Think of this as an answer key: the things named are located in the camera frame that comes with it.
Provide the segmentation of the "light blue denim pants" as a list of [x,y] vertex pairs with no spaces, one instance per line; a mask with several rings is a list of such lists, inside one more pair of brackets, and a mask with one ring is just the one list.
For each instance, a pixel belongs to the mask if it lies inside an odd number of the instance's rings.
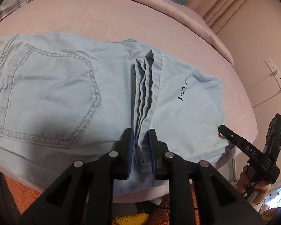
[[228,151],[222,81],[133,39],[79,34],[0,38],[0,166],[48,187],[76,160],[110,152],[134,130],[131,174],[115,194],[161,186],[147,133],[188,161],[215,163]]

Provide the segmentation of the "orange floor rug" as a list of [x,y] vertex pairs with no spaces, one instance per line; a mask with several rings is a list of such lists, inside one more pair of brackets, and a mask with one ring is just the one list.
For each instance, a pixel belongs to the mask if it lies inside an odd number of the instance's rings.
[[[22,214],[40,195],[39,191],[31,189],[4,175],[4,180],[16,203],[16,207]],[[137,212],[134,204],[114,204],[114,211],[127,212],[127,215],[115,215],[112,224],[169,224],[170,211],[169,195],[161,198],[161,206],[153,208],[152,212]]]

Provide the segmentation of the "white wall power strip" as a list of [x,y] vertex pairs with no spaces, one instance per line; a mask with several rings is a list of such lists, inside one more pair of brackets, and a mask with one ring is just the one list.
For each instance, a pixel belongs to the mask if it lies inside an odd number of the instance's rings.
[[271,71],[271,75],[274,76],[276,82],[278,83],[278,86],[281,90],[281,72],[279,71],[277,65],[274,63],[274,61],[271,59],[271,57],[268,57],[265,60],[265,63],[267,64],[269,70]]

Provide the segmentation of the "pink bed mattress sheet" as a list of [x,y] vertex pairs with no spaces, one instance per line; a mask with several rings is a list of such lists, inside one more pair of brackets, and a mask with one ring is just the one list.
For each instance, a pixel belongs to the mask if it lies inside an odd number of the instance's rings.
[[232,61],[171,16],[132,0],[35,0],[0,22],[0,37],[49,32],[98,41],[135,39],[220,78],[227,125],[249,141],[256,139],[253,108]]

